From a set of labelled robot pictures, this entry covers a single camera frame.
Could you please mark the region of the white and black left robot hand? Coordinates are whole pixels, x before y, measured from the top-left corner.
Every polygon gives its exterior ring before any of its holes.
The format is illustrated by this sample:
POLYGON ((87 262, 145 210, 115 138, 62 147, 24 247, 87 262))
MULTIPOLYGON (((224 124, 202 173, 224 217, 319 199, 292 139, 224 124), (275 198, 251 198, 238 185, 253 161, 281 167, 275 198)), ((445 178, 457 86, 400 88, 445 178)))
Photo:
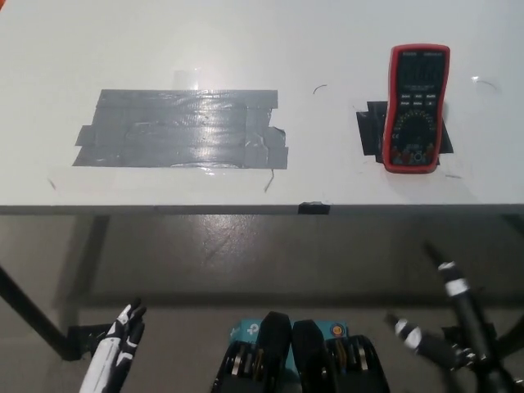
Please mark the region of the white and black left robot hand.
POLYGON ((80 393, 121 391, 142 340, 146 312, 139 298, 123 308, 98 342, 80 393))

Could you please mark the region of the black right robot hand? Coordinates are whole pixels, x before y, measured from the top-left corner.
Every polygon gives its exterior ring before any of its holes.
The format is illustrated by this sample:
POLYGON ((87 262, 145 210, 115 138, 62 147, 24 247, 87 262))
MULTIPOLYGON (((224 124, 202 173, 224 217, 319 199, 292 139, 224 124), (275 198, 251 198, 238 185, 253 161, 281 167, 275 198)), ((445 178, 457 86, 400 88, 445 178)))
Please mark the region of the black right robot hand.
POLYGON ((423 249, 444 283, 458 321, 459 341, 451 344, 392 313, 385 317, 387 325, 405 347, 436 366, 450 371, 470 368, 479 392, 522 392, 523 381, 514 379, 504 367, 507 354, 500 350, 461 269, 430 242, 424 242, 423 249))

